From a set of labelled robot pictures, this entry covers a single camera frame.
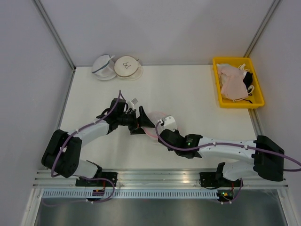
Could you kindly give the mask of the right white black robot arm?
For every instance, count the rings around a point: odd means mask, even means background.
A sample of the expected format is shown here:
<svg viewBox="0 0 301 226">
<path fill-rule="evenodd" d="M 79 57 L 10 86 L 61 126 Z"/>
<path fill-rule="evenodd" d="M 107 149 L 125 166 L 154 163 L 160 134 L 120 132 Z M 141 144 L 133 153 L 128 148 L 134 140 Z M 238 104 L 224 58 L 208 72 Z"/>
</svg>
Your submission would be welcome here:
<svg viewBox="0 0 301 226">
<path fill-rule="evenodd" d="M 223 141 L 198 134 L 181 136 L 178 130 L 163 130 L 158 142 L 187 159 L 219 157 L 234 160 L 218 164 L 215 181 L 220 186 L 237 179 L 260 176 L 274 182 L 284 179 L 284 150 L 267 136 L 250 141 Z"/>
</svg>

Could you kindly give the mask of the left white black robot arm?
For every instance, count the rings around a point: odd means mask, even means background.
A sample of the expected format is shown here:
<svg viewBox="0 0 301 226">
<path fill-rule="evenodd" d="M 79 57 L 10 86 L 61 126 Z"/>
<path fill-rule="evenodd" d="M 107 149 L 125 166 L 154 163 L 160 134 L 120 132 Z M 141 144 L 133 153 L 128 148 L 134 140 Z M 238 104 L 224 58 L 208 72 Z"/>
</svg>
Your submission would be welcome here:
<svg viewBox="0 0 301 226">
<path fill-rule="evenodd" d="M 103 169 L 91 161 L 80 158 L 81 149 L 99 137 L 106 136 L 119 126 L 128 128 L 130 134 L 144 134 L 144 128 L 154 128 L 142 106 L 135 110 L 121 98 L 112 100 L 110 107 L 91 123 L 73 132 L 56 130 L 42 156 L 41 163 L 51 170 L 51 176 L 79 177 L 83 183 L 99 186 L 104 179 Z"/>
</svg>

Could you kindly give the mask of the pink trimmed mesh laundry bag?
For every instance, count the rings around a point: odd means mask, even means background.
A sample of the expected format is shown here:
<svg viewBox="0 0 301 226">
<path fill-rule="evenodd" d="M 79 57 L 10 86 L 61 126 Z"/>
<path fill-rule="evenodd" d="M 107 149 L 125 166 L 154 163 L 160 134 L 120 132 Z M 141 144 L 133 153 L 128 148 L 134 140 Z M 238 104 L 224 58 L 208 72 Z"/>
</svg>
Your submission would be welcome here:
<svg viewBox="0 0 301 226">
<path fill-rule="evenodd" d="M 149 117 L 149 119 L 154 123 L 154 125 L 156 125 L 157 123 L 159 123 L 159 120 L 165 116 L 167 116 L 167 114 L 162 113 L 162 112 L 151 112 L 147 115 Z M 168 131 L 170 132 L 172 135 L 177 135 L 179 133 L 178 129 L 175 132 L 172 132 L 170 130 L 162 130 L 160 124 L 158 125 L 157 129 L 156 128 L 143 128 L 145 131 L 145 134 L 148 135 L 150 138 L 158 140 L 158 134 L 160 135 L 160 137 L 162 139 L 165 139 L 165 137 L 167 136 L 167 132 L 163 131 Z"/>
</svg>

